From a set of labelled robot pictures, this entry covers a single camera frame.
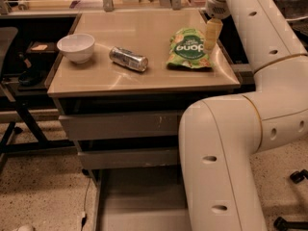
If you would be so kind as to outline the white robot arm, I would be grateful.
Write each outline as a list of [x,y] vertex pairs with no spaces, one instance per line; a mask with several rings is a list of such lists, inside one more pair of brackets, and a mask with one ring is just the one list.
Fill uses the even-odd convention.
[[182,115],[192,231],[267,231],[249,158],[306,134],[308,55],[272,0],[206,4],[217,2],[232,15],[256,89],[199,100]]

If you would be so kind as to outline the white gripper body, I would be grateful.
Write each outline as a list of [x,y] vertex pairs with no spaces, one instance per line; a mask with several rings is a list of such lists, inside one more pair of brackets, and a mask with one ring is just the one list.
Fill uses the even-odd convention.
[[230,15],[225,0],[206,0],[205,11],[210,17],[224,19]]

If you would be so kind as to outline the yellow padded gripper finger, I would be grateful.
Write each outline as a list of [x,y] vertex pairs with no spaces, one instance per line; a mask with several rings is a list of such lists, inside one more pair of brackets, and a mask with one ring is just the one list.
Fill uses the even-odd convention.
[[204,34],[204,50],[206,52],[211,52],[214,49],[222,27],[223,23],[220,19],[211,18],[207,21]]

